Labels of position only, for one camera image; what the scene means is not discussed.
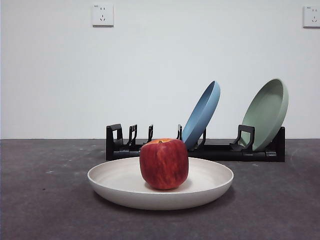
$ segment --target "black dish rack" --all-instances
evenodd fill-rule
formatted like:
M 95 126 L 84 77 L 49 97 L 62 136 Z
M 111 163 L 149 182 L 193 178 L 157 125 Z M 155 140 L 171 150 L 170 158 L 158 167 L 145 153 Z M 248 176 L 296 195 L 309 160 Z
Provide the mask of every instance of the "black dish rack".
M 153 137 L 154 126 L 148 128 L 148 139 L 142 144 L 136 143 L 138 127 L 129 127 L 129 140 L 124 144 L 121 124 L 108 125 L 106 127 L 106 161 L 138 157 L 141 147 L 150 142 Z M 250 134 L 249 143 L 246 146 L 239 144 L 242 132 Z M 182 126 L 178 125 L 177 139 L 182 139 Z M 237 138 L 225 145 L 206 144 L 206 130 L 202 139 L 188 149 L 188 156 L 206 159 L 210 161 L 243 161 L 243 162 L 284 162 L 285 161 L 285 128 L 282 126 L 272 142 L 263 151 L 253 151 L 255 142 L 255 128 L 253 126 L 239 125 Z

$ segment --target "wall socket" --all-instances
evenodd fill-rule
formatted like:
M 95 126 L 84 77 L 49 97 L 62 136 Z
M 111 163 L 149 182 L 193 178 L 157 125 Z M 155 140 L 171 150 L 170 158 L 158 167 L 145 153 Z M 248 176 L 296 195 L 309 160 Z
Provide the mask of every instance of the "wall socket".
M 92 6 L 91 22 L 93 27 L 114 26 L 114 5 L 111 3 Z
M 320 5 L 303 7 L 303 27 L 320 28 Z

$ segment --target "apple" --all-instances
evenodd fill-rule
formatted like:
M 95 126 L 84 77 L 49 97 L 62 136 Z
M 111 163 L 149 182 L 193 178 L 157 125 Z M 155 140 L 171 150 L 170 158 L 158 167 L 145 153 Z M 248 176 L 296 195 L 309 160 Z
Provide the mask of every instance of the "apple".
M 187 147 L 179 139 L 153 140 L 140 150 L 140 170 L 143 179 L 153 188 L 177 188 L 188 177 Z

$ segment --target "green plate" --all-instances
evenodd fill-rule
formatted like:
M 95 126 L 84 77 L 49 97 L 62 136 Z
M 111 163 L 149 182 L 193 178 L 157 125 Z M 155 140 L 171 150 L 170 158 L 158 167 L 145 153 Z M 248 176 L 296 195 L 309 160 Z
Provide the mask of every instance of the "green plate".
M 289 103 L 287 87 L 280 79 L 265 84 L 252 100 L 242 125 L 255 128 L 253 151 L 263 150 L 277 135 L 284 122 Z M 239 143 L 247 145 L 250 135 L 242 133 Z

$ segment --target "blue plate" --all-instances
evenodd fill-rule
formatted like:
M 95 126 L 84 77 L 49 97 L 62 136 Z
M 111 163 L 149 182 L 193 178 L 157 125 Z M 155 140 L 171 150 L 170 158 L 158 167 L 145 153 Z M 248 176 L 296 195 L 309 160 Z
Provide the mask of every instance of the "blue plate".
M 182 141 L 187 149 L 191 149 L 196 144 L 206 129 L 216 110 L 219 98 L 220 86 L 213 81 L 202 94 L 182 131 Z

